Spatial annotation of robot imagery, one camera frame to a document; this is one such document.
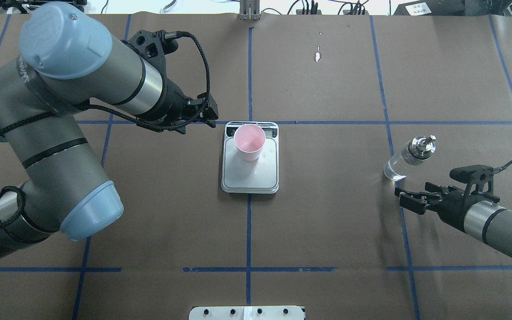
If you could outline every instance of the kitchen scale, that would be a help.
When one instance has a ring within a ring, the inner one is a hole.
[[[236,129],[255,124],[266,133],[260,157],[246,161],[238,155],[234,144]],[[231,121],[224,129],[221,187],[225,192],[241,194],[274,194],[279,186],[278,125],[274,122]]]

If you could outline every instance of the plastic cup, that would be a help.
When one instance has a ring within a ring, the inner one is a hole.
[[[254,124],[245,124],[236,129],[234,144],[240,158],[246,161],[258,159],[266,142],[264,130]]]

